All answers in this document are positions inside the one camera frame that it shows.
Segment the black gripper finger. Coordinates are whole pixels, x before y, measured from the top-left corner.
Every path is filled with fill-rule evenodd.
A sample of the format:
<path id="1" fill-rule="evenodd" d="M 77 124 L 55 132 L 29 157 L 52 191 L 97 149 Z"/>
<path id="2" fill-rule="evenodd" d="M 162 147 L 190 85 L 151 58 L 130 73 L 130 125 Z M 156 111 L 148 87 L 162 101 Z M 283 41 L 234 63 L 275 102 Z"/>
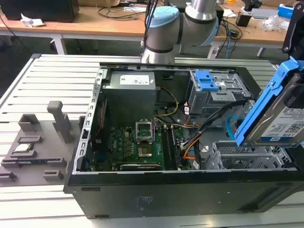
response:
<path id="1" fill-rule="evenodd" d="M 304 93 L 304 74 L 296 73 L 292 80 L 292 95 L 302 95 Z"/>
<path id="2" fill-rule="evenodd" d="M 295 5 L 294 11 L 286 32 L 282 52 L 288 55 L 304 54 L 304 3 Z"/>

